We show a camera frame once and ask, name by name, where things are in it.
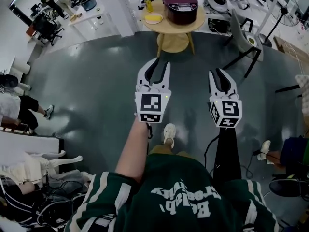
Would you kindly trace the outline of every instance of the yellow sponge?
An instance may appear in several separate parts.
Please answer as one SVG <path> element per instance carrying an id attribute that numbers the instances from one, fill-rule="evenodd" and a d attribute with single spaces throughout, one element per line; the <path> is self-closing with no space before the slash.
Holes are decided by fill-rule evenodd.
<path id="1" fill-rule="evenodd" d="M 149 15 L 145 16 L 145 19 L 147 21 L 161 21 L 162 17 L 159 16 L 159 15 L 151 15 L 151 14 L 149 14 Z"/>

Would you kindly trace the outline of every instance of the round wooden table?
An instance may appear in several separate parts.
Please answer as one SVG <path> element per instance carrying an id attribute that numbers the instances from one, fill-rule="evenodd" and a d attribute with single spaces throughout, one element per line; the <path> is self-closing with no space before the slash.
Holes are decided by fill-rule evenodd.
<path id="1" fill-rule="evenodd" d="M 177 25 L 167 19 L 165 6 L 162 0 L 155 0 L 151 2 L 151 4 L 154 9 L 153 13 L 161 14 L 163 20 L 158 24 L 148 24 L 145 21 L 145 16 L 150 13 L 144 8 L 142 11 L 142 22 L 147 28 L 159 33 L 157 38 L 157 57 L 160 57 L 161 50 L 170 53 L 181 52 L 187 48 L 189 42 L 192 52 L 195 54 L 191 32 L 200 28 L 205 22 L 205 12 L 203 7 L 198 7 L 197 19 L 195 22 L 188 25 Z"/>

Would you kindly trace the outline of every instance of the checkered cloth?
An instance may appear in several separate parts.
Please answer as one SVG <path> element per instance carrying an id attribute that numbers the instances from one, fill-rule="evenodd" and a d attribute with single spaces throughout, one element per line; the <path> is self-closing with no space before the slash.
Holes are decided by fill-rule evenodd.
<path id="1" fill-rule="evenodd" d="M 309 75 L 297 75 L 295 77 L 298 85 L 302 89 L 302 112 L 304 116 L 309 116 Z"/>

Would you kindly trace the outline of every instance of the wooden table leg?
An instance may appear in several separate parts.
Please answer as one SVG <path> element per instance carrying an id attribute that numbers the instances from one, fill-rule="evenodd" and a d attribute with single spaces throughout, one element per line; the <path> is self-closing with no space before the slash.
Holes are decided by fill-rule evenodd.
<path id="1" fill-rule="evenodd" d="M 187 33 L 187 35 L 188 35 L 188 38 L 189 38 L 189 42 L 190 42 L 190 45 L 191 45 L 191 48 L 192 48 L 193 55 L 195 55 L 194 44 L 193 44 L 191 32 Z"/>
<path id="2" fill-rule="evenodd" d="M 162 50 L 162 45 L 163 45 L 163 41 L 164 41 L 164 34 L 160 33 L 160 42 L 159 42 L 159 47 L 158 47 L 158 53 L 156 54 L 156 57 L 160 57 L 160 53 Z"/>

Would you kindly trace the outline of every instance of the wooden table top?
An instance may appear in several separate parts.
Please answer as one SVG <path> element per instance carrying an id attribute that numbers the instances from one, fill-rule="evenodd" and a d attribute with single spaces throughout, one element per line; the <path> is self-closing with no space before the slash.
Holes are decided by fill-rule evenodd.
<path id="1" fill-rule="evenodd" d="M 197 9 L 197 19 L 195 22 L 188 25 L 177 25 L 169 21 L 166 17 L 165 6 L 162 0 L 155 0 L 151 2 L 153 6 L 153 13 L 159 13 L 163 16 L 163 20 L 158 24 L 148 24 L 145 21 L 145 16 L 150 13 L 146 10 L 146 7 L 142 11 L 142 22 L 143 24 L 151 29 L 152 31 L 164 34 L 179 34 L 179 33 L 189 33 L 198 28 L 200 28 L 205 22 L 205 11 L 202 6 L 199 6 Z"/>

